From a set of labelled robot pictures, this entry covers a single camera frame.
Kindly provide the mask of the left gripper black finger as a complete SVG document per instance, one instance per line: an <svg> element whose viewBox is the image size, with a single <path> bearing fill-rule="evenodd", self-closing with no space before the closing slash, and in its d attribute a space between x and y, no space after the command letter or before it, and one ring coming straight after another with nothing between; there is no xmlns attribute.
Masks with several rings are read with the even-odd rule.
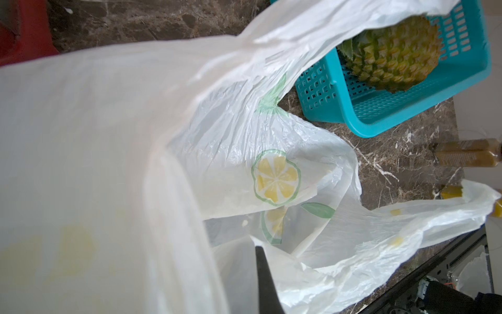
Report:
<svg viewBox="0 0 502 314"><path fill-rule="evenodd" d="M267 257L263 247L256 246L258 300L260 314L285 314L278 298Z"/></svg>

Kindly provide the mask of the white plastic bag lemon print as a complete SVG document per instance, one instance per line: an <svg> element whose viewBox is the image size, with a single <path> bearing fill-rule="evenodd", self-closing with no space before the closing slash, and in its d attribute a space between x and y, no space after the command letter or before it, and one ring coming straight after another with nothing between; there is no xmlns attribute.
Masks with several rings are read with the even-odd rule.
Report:
<svg viewBox="0 0 502 314"><path fill-rule="evenodd" d="M356 153L278 102L359 31L453 1L277 1L240 35L1 69L2 313L337 313L499 194L375 210Z"/></svg>

